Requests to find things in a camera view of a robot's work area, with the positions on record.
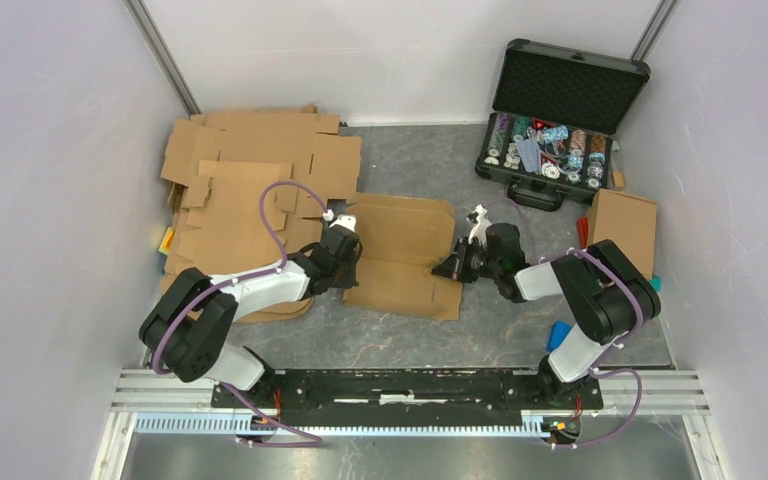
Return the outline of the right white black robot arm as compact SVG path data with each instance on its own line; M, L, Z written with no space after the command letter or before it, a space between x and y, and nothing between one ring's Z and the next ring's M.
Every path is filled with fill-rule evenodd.
M536 375L538 396L551 408L572 401L604 354L661 310L649 280L610 239L531 264L521 248L519 229L492 223L475 238L459 238L431 272L459 283L489 279L512 303L565 299L575 323L541 360Z

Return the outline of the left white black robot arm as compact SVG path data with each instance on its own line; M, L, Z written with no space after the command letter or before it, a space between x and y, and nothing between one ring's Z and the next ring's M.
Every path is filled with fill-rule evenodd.
M144 320L140 340L160 370L182 382L224 382L235 387L248 406L266 405L274 394L268 366L250 349L228 343L230 328L268 307L356 286L362 244L355 226L355 216L338 216L319 241L291 254L285 263L212 276L195 267L185 269Z

